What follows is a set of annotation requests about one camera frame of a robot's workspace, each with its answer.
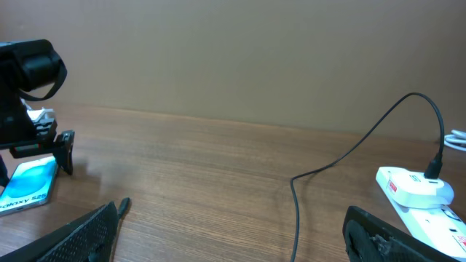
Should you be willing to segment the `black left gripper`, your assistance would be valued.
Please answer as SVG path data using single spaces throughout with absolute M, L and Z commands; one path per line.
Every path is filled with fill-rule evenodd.
M 73 175 L 75 132 L 64 131 L 55 140 L 57 126 L 55 119 L 42 120 L 34 124 L 35 130 L 29 134 L 19 126 L 1 127 L 1 150 L 8 149 L 16 159 L 53 153 L 58 166 L 68 175 Z M 0 186 L 6 188 L 8 183 L 8 170 L 0 156 Z

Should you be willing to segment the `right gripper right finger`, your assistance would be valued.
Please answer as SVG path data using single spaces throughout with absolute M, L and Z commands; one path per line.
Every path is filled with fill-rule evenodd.
M 342 234 L 351 262 L 455 262 L 357 206 L 348 207 Z

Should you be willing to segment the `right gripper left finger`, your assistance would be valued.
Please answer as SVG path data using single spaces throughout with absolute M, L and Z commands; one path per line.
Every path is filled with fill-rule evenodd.
M 1 262 L 109 261 L 118 225 L 117 208 L 113 202 L 109 202 L 3 255 Z

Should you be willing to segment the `teal Samsung Galaxy smartphone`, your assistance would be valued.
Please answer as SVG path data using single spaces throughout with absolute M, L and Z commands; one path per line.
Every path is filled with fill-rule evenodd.
M 1 216 L 48 203 L 57 173 L 53 156 L 19 164 L 1 193 Z

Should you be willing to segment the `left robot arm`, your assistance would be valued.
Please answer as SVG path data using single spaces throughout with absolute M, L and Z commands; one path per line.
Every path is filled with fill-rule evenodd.
M 67 74 L 46 39 L 1 43 L 1 149 L 16 159 L 52 154 L 58 167 L 72 175 L 75 132 L 57 134 L 55 112 L 34 111 L 27 104 L 53 97 Z

